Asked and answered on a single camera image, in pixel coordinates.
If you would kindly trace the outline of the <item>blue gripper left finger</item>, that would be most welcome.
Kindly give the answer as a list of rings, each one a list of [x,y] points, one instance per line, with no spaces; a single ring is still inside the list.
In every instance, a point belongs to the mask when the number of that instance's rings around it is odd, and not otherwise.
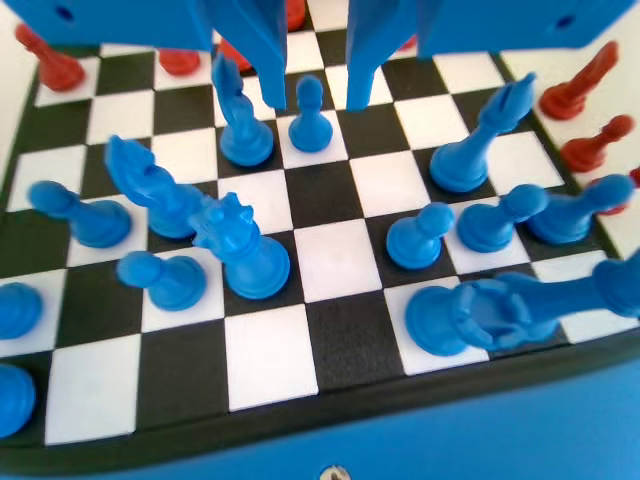
[[[222,53],[242,56],[256,71],[264,102],[287,106],[287,14],[285,1],[213,1],[214,30],[222,37]]]

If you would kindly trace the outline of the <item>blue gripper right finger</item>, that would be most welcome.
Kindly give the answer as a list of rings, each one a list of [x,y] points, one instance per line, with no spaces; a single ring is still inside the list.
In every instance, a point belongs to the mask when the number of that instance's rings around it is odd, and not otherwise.
[[[351,0],[348,7],[346,65],[348,110],[370,102],[376,70],[416,33],[416,2]]]

